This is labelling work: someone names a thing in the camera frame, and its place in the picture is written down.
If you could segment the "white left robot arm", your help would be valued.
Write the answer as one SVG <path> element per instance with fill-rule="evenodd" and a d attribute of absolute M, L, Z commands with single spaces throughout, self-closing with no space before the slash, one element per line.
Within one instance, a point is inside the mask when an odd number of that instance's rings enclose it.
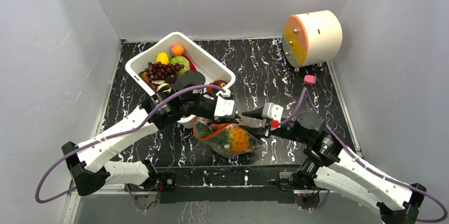
<path fill-rule="evenodd" d="M 138 140 L 190 115 L 218 124 L 237 123 L 240 118 L 234 96 L 227 87 L 207 85 L 199 72 L 186 72 L 94 138 L 63 145 L 62 152 L 78 194 L 90 195 L 105 185 L 115 184 L 133 184 L 147 191 L 173 191 L 174 173 L 158 172 L 149 160 L 126 163 L 112 158 Z"/>

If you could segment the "orange toy pineapple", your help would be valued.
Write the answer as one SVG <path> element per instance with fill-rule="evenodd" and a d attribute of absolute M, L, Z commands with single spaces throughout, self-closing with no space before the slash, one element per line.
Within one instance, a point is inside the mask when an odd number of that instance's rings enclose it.
<path fill-rule="evenodd" d="M 239 127 L 225 128 L 205 141 L 216 153 L 226 158 L 252 150 L 249 134 Z"/>

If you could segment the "yellow toy lemon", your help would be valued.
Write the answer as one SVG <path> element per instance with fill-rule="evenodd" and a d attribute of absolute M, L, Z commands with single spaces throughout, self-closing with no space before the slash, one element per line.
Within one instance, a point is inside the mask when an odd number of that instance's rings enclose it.
<path fill-rule="evenodd" d="M 156 63 L 161 65 L 169 64 L 169 56 L 165 52 L 160 52 L 156 57 Z"/>

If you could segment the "white cylinder drum toy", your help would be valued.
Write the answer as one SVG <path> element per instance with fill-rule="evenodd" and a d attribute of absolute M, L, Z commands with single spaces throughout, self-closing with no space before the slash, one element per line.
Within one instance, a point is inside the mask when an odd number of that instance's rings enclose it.
<path fill-rule="evenodd" d="M 295 69 L 332 60 L 343 40 L 341 24 L 329 11 L 290 15 L 284 25 L 284 56 Z"/>

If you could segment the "red toy grapes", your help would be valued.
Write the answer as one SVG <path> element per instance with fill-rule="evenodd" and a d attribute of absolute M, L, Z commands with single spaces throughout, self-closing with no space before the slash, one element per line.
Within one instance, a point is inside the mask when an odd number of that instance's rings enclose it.
<path fill-rule="evenodd" d="M 141 72 L 143 79 L 148 79 L 150 82 L 155 81 L 174 81 L 178 76 L 176 75 L 171 64 L 161 65 L 157 63 L 148 63 L 148 67 Z"/>

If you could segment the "pink eraser block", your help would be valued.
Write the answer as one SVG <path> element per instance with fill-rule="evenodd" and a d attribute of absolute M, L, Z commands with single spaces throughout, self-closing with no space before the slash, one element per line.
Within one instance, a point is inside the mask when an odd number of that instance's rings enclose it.
<path fill-rule="evenodd" d="M 316 76 L 314 75 L 305 75 L 304 76 L 304 83 L 308 85 L 315 85 L 316 84 Z"/>

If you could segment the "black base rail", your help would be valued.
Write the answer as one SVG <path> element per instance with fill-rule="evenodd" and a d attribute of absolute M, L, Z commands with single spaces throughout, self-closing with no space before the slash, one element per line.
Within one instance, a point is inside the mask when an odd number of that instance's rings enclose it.
<path fill-rule="evenodd" d="M 276 201 L 306 211 L 321 209 L 330 192 L 296 185 L 298 165 L 159 167 L 150 185 L 129 185 L 144 206 L 209 201 Z"/>

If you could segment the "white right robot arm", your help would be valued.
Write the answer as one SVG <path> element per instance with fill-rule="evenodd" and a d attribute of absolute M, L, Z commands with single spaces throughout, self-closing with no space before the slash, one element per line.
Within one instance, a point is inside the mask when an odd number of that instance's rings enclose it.
<path fill-rule="evenodd" d="M 263 128 L 242 128 L 258 139 L 276 136 L 306 145 L 307 158 L 297 172 L 280 172 L 273 185 L 282 190 L 329 189 L 374 212 L 384 223 L 415 223 L 425 191 L 418 183 L 398 185 L 384 172 L 344 149 L 336 136 L 326 128 L 325 121 L 313 110 L 302 110 L 282 126 L 283 108 L 269 103 L 243 116 L 265 120 Z"/>

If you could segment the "green toy cabbage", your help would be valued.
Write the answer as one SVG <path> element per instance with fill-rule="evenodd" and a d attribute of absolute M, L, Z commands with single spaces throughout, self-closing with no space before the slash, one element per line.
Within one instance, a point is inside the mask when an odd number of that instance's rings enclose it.
<path fill-rule="evenodd" d="M 177 76 L 183 75 L 191 69 L 189 60 L 184 56 L 174 56 L 169 58 L 169 63 Z"/>

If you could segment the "dark purple toy fruit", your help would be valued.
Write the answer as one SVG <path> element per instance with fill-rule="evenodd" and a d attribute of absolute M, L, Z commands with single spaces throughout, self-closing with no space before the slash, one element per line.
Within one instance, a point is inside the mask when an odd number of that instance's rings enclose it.
<path fill-rule="evenodd" d="M 217 80 L 213 81 L 212 83 L 210 83 L 210 85 L 220 86 L 221 88 L 224 88 L 227 85 L 227 82 L 225 80 L 222 80 L 222 79 L 217 79 Z M 210 88 L 210 87 L 208 88 L 208 91 L 209 92 L 214 92 L 214 93 L 218 92 L 217 89 Z"/>

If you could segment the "red toy chili pepper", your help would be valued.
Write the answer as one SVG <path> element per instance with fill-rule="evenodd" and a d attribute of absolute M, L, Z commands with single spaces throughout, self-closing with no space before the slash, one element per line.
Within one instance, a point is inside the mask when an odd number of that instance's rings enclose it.
<path fill-rule="evenodd" d="M 187 57 L 186 55 L 183 55 L 183 57 L 184 57 L 185 59 L 187 59 L 187 61 L 189 62 L 190 70 L 196 71 L 196 68 L 195 68 L 195 66 L 193 65 L 193 63 L 191 62 L 190 58 Z"/>

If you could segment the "clear zip top bag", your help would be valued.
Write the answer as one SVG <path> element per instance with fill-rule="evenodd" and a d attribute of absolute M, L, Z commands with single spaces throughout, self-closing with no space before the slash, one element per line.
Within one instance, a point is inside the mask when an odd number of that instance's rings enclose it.
<path fill-rule="evenodd" d="M 265 142 L 241 128 L 241 123 L 208 125 L 206 122 L 207 120 L 203 120 L 195 125 L 195 138 L 225 158 L 234 158 L 265 147 Z"/>

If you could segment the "orange toy fruit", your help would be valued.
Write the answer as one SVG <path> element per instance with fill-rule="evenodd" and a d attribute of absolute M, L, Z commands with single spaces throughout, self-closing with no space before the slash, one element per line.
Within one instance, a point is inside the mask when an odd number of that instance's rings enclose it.
<path fill-rule="evenodd" d="M 170 52 L 171 52 L 172 56 L 177 57 L 177 56 L 182 56 L 185 52 L 185 49 L 180 44 L 174 44 L 170 47 Z"/>

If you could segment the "white plastic bin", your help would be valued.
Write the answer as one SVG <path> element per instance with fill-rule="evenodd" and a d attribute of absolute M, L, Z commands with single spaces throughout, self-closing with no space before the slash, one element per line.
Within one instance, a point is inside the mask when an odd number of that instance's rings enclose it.
<path fill-rule="evenodd" d="M 140 78 L 139 73 L 148 67 L 149 62 L 155 62 L 156 57 L 160 52 L 167 53 L 169 58 L 172 57 L 170 47 L 174 44 L 180 44 L 184 47 L 184 55 L 190 58 L 196 68 L 196 71 L 205 76 L 205 82 L 207 84 L 212 83 L 217 79 L 222 79 L 227 82 L 224 89 L 229 89 L 235 83 L 235 74 L 225 65 L 215 59 L 212 55 L 184 34 L 180 32 L 172 32 L 148 50 L 143 51 L 131 58 L 125 65 L 127 73 L 132 76 L 132 78 L 141 86 L 143 90 L 145 90 L 149 96 L 154 95 L 155 91 L 152 90 L 142 78 Z"/>

